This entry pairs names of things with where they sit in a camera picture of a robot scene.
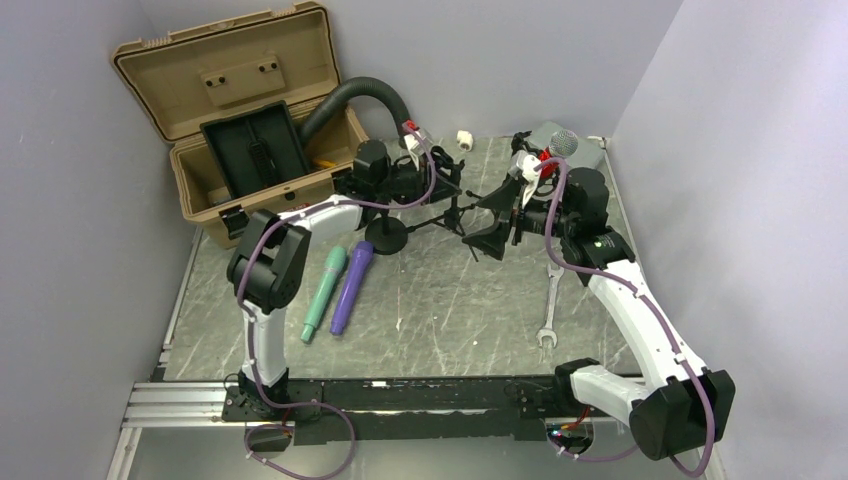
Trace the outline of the mint green microphone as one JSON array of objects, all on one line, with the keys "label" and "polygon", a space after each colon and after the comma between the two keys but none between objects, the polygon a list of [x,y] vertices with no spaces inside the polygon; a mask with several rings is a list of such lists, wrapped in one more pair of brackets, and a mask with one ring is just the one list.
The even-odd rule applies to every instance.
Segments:
[{"label": "mint green microphone", "polygon": [[346,248],[335,246],[330,250],[323,265],[318,287],[304,317],[303,329],[300,335],[302,342],[309,344],[315,332],[319,329],[338,277],[343,272],[346,262]]}]

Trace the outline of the red microphone silver grille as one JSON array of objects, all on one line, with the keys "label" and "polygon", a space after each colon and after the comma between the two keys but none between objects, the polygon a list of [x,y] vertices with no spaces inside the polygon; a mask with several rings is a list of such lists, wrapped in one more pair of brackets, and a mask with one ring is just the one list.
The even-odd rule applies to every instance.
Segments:
[{"label": "red microphone silver grille", "polygon": [[568,158],[579,148],[578,136],[571,130],[561,129],[551,135],[548,147],[540,154],[544,162],[551,157]]}]

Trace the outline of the black round-base mic stand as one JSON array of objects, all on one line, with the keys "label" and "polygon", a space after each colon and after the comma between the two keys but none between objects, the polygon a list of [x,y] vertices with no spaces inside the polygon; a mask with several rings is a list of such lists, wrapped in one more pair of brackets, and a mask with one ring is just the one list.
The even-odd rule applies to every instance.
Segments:
[{"label": "black round-base mic stand", "polygon": [[407,245],[407,227],[397,218],[380,216],[367,225],[364,240],[373,246],[376,254],[393,255]]}]

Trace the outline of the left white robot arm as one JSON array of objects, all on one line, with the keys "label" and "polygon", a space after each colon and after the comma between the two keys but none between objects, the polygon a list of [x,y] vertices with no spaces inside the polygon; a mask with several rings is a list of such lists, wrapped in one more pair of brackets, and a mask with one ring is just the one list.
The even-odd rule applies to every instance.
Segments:
[{"label": "left white robot arm", "polygon": [[238,386],[258,417],[275,419],[292,402],[281,335],[310,248],[363,230],[368,252],[399,252],[411,229],[390,216],[390,209],[454,200],[461,193],[464,168],[464,161],[438,145],[410,147],[393,160],[382,142],[368,140],[359,145],[352,167],[334,177],[335,191],[328,199],[283,214],[268,210],[253,214],[226,276],[244,321],[246,357]]}]

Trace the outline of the black tripod mic stand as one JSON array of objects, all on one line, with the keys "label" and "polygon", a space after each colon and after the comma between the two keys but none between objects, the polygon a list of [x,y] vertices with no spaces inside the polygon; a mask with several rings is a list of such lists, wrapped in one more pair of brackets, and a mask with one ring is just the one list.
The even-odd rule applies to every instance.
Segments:
[{"label": "black tripod mic stand", "polygon": [[[471,190],[462,190],[460,188],[462,171],[465,168],[465,164],[466,162],[464,159],[460,159],[458,162],[451,160],[448,163],[443,161],[441,165],[438,164],[449,172],[446,180],[443,180],[443,183],[451,183],[453,185],[454,192],[449,196],[450,205],[441,214],[431,219],[412,226],[407,226],[405,228],[405,232],[407,234],[411,234],[426,226],[435,225],[460,237],[464,237],[466,235],[462,224],[463,216],[467,211],[472,210],[477,206],[477,203],[482,199],[482,196]],[[468,205],[460,206],[459,198],[461,196],[471,198],[472,202]]]}]

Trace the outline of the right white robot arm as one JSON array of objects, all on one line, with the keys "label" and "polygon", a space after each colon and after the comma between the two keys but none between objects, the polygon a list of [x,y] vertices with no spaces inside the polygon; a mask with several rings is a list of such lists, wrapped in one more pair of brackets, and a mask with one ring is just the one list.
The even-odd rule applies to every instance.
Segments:
[{"label": "right white robot arm", "polygon": [[608,224],[605,177],[576,168],[558,177],[552,198],[522,202],[527,183],[507,177],[476,205],[491,226],[464,237],[466,245],[500,260],[508,242],[525,233],[544,236],[562,252],[553,262],[577,274],[610,314],[632,351],[642,382],[583,358],[556,367],[551,401],[574,415],[593,407],[624,423],[636,447],[652,460],[694,449],[705,454],[725,433],[736,393],[725,370],[712,370],[677,333],[650,292],[635,254]]}]

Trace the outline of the black tripod shock-mount stand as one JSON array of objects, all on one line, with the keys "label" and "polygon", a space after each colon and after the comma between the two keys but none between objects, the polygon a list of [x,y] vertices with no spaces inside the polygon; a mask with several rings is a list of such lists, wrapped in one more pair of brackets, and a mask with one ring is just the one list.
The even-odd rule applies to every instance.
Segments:
[{"label": "black tripod shock-mount stand", "polygon": [[[540,154],[542,153],[542,151],[541,151],[541,150],[538,150],[538,149],[535,149],[535,148],[533,148],[533,147],[530,147],[530,146],[528,145],[528,143],[526,142],[526,138],[527,138],[528,136],[529,136],[529,133],[528,133],[528,132],[519,132],[519,133],[515,134],[515,135],[512,137],[512,140],[511,140],[512,155],[513,155],[514,153],[516,153],[518,150],[526,150],[527,152],[529,152],[529,153],[531,153],[531,154],[533,154],[533,155],[535,155],[535,156],[537,156],[537,157],[539,158],[539,156],[540,156]],[[558,168],[559,168],[559,165],[558,165],[558,164],[556,164],[556,163],[552,163],[552,164],[550,164],[550,165],[546,166],[545,168],[543,168],[543,169],[541,170],[541,178],[540,178],[540,182],[539,182],[538,189],[539,189],[539,187],[543,186],[543,185],[545,184],[545,182],[547,182],[547,181],[552,181],[552,182],[554,182],[554,181],[556,181],[556,180],[558,179]],[[492,217],[493,217],[493,223],[494,223],[494,222],[509,222],[509,223],[511,223],[511,224],[513,225],[512,231],[511,231],[511,233],[510,233],[510,237],[509,237],[509,239],[508,239],[508,241],[507,241],[506,245],[507,245],[508,243],[510,243],[510,244],[512,244],[512,245],[517,245],[517,244],[519,244],[519,243],[521,242],[521,240],[522,240],[523,235],[524,235],[525,233],[529,233],[529,232],[524,232],[524,233],[522,233],[522,232],[521,232],[520,230],[518,230],[518,229],[517,229],[517,227],[516,227],[516,216],[517,216],[517,213],[518,213],[521,209],[523,209],[523,208],[521,208],[521,196],[522,196],[522,190],[523,190],[523,185],[520,183],[520,193],[519,193],[519,195],[518,195],[518,197],[517,197],[517,199],[516,199],[516,201],[515,201],[515,203],[514,203],[513,209],[512,209],[511,211],[507,211],[507,212],[493,212],[493,211],[491,211],[491,210],[484,209],[484,210],[486,210],[486,211],[488,211],[488,212],[490,212],[490,213],[492,214]],[[536,202],[550,202],[550,200],[551,200],[551,199],[552,199],[552,195],[551,195],[551,194],[547,194],[547,195],[543,196],[543,195],[539,194],[539,193],[536,191],[536,193],[534,194],[534,196],[532,197],[532,199],[530,200],[530,202],[531,202],[531,201],[536,201]]]}]

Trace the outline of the purple microphone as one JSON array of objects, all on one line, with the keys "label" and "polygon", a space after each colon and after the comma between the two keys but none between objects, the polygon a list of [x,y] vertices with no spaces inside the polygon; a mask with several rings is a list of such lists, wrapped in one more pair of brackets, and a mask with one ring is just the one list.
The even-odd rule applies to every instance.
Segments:
[{"label": "purple microphone", "polygon": [[354,247],[351,262],[331,320],[330,333],[341,336],[350,319],[361,283],[374,255],[374,245],[366,240]]}]

